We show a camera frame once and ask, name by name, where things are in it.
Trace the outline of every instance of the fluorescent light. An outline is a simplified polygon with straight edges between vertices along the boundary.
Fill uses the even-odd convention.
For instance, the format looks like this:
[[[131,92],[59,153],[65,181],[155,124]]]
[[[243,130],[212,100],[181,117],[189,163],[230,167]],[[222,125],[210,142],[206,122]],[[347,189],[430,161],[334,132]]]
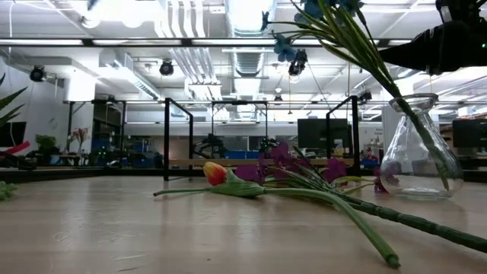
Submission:
[[[411,42],[411,40],[391,40],[389,41],[389,46],[400,46],[409,42]]]
[[[412,72],[412,69],[407,69],[405,70],[404,72],[401,72],[397,75],[397,77],[399,78],[402,78],[402,77],[405,77],[406,75],[408,75],[410,72]]]
[[[274,46],[274,39],[266,38],[234,38],[234,39],[194,39],[193,45],[197,46],[211,46],[211,45],[245,45],[245,46]]]
[[[128,104],[159,104],[156,100],[152,101],[146,101],[146,100],[132,100],[132,101],[126,101]]]
[[[128,125],[154,125],[158,122],[127,122]]]
[[[190,100],[178,100],[176,101],[176,103],[178,104],[211,104],[212,102],[211,101],[190,101]]]
[[[82,46],[80,39],[4,39],[0,46]]]
[[[179,39],[150,39],[150,40],[112,40],[95,39],[96,46],[181,46]]]
[[[222,49],[223,53],[273,53],[273,49]]]

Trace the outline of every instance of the blue bin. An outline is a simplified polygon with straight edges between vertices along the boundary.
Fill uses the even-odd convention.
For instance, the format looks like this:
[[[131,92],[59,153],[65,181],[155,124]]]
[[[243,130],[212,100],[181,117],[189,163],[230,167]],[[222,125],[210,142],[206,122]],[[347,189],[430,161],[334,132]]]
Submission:
[[[225,157],[227,159],[245,159],[245,151],[226,151]]]
[[[247,151],[247,159],[258,159],[259,151]]]

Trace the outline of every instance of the spotlight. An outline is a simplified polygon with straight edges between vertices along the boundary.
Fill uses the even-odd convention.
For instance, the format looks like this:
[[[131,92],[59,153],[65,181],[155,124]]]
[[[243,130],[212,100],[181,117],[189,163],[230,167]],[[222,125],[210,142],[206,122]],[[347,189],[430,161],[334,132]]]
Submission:
[[[44,82],[46,80],[46,72],[43,65],[35,65],[32,72],[30,72],[30,80],[35,82]]]
[[[305,65],[307,63],[307,54],[304,49],[298,49],[296,53],[296,58],[291,62],[289,66],[288,73],[290,76],[296,76],[303,72]]]
[[[174,73],[174,67],[173,67],[173,64],[172,64],[172,60],[170,59],[164,59],[162,61],[162,65],[161,65],[161,68],[159,69],[159,72],[163,75],[163,76],[170,76]]]
[[[360,105],[366,104],[368,101],[372,100],[372,93],[370,91],[363,91],[358,96],[358,102]]]

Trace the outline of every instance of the wooden table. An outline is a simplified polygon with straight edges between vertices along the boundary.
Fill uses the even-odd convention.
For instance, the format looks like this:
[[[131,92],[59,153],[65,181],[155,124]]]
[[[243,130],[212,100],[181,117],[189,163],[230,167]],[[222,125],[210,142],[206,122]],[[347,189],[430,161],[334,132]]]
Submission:
[[[173,159],[169,160],[170,165],[180,165],[180,166],[187,166],[187,165],[195,165],[195,166],[202,166],[206,162],[211,161],[216,164],[220,164],[222,166],[239,166],[242,164],[257,164],[257,159]],[[266,164],[273,164],[274,160],[272,159],[265,159]],[[340,161],[345,162],[348,165],[353,164],[353,159],[340,159]],[[311,163],[314,165],[328,165],[328,159],[321,158],[321,159],[311,159]]]
[[[202,179],[94,177],[20,185],[0,202],[0,273],[487,273],[487,255],[364,215],[399,254],[389,269],[344,215],[280,196],[211,193],[151,197]],[[487,186],[466,183],[450,201],[359,195],[487,237]]]

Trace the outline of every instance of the ceiling duct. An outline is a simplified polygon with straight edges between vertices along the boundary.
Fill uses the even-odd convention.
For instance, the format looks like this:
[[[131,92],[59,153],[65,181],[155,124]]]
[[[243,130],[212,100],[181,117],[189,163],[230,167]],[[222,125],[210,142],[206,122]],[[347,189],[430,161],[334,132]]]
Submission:
[[[274,18],[276,0],[225,0],[228,33],[234,38],[262,37],[262,13]],[[234,69],[242,77],[256,77],[263,67],[263,53],[234,53]]]
[[[99,66],[116,70],[120,78],[124,78],[134,85],[139,91],[144,92],[154,100],[161,100],[158,89],[142,75],[134,70],[134,61],[127,53],[121,53],[114,49],[104,49],[99,55]]]

